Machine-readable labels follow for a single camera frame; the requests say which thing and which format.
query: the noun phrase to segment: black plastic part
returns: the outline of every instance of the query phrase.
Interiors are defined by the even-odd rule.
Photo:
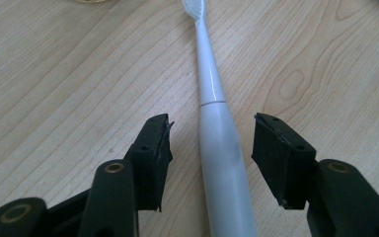
[[[98,167],[78,236],[138,236],[133,167],[129,161],[112,160]]]
[[[48,210],[48,222],[53,237],[76,236],[88,199],[89,190],[55,205]]]
[[[307,210],[307,222],[313,237],[334,237],[336,227],[325,208],[309,206]]]
[[[310,208],[326,209],[336,227],[335,235],[322,235],[327,219],[309,214],[309,225],[314,236],[379,236],[379,196],[359,171],[342,161],[323,160],[319,163],[316,187],[321,203],[310,202]]]
[[[316,167],[316,150],[279,118],[257,114],[254,152],[272,194],[285,209],[303,209],[306,178]]]
[[[45,202],[36,197],[11,201],[0,207],[0,237],[49,236]]]
[[[169,132],[173,124],[168,115],[150,118],[128,149],[124,160],[134,167],[137,208],[162,211],[162,195],[172,153]]]

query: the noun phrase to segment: wooden table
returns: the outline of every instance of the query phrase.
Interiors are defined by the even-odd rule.
[[[309,236],[250,158],[254,114],[284,119],[356,166],[379,193],[379,0],[207,2],[207,25],[243,143],[262,236]],[[0,0],[0,205],[53,206],[122,158],[168,113],[174,161],[163,212],[141,236],[209,236],[198,151],[193,20],[176,0]]]

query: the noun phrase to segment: toothbrush handle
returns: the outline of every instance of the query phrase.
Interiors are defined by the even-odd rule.
[[[195,22],[200,104],[225,102],[220,76],[204,19]]]
[[[245,163],[226,103],[201,107],[200,150],[211,236],[256,237]]]

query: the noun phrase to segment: toothbrush bristles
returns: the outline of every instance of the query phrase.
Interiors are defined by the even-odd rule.
[[[186,12],[195,20],[204,17],[204,0],[183,0],[183,5]]]

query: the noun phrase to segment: toothbrush neck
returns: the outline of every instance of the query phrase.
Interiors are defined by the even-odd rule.
[[[201,105],[226,102],[204,19],[195,22]]]

